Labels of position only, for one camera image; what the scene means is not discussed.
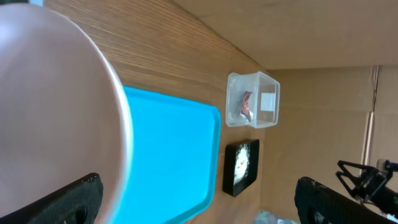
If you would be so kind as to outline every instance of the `beige panel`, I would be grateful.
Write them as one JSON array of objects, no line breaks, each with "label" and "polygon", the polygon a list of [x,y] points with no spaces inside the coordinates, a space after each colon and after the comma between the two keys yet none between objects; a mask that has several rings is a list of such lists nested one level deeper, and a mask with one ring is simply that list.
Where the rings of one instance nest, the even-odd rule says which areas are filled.
[{"label": "beige panel", "polygon": [[[398,162],[398,115],[376,113],[370,166],[376,166],[378,159]],[[387,186],[398,190],[398,178],[393,177]]]},{"label": "beige panel", "polygon": [[373,67],[271,70],[281,86],[281,106],[371,111]]},{"label": "beige panel", "polygon": [[266,69],[398,63],[395,0],[175,0]]},{"label": "beige panel", "polygon": [[375,112],[398,114],[397,65],[382,66],[380,68]]},{"label": "beige panel", "polygon": [[293,196],[303,176],[348,196],[337,162],[361,163],[368,113],[281,107],[279,118],[266,130],[260,208],[297,220]]}]

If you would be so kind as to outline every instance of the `cardboard seam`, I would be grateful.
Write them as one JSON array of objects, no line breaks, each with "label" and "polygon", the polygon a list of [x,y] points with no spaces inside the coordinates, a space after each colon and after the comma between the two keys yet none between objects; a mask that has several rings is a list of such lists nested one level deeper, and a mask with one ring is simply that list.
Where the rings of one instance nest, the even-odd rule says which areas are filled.
[{"label": "cardboard seam", "polygon": [[373,138],[373,126],[374,126],[374,110],[376,108],[376,100],[377,100],[377,84],[379,83],[379,70],[380,70],[380,65],[373,66],[372,68],[373,105],[372,105],[372,111],[370,111],[368,114],[368,120],[366,123],[364,147],[361,157],[363,165],[369,165],[370,161],[370,153],[371,153],[372,138]]}]

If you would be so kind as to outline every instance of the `white label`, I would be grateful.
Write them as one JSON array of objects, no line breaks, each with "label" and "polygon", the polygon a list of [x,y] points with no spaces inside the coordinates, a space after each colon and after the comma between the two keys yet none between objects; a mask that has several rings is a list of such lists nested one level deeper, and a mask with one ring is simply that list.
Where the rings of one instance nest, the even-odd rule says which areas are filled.
[{"label": "white label", "polygon": [[261,110],[275,111],[275,93],[261,93]]}]

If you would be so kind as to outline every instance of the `light blue object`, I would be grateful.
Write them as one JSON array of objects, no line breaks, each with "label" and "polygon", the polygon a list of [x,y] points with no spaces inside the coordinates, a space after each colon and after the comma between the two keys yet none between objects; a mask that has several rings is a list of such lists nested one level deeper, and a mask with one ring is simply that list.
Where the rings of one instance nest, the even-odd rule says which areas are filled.
[{"label": "light blue object", "polygon": [[215,192],[221,117],[214,106],[124,87],[133,160],[113,223],[182,223]]}]

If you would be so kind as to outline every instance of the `beige wall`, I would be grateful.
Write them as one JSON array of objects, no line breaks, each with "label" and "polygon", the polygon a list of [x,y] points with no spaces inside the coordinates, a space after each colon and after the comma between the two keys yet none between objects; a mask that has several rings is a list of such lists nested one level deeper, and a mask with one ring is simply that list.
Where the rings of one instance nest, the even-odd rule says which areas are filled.
[{"label": "beige wall", "polygon": [[266,69],[398,63],[396,0],[174,0]]}]

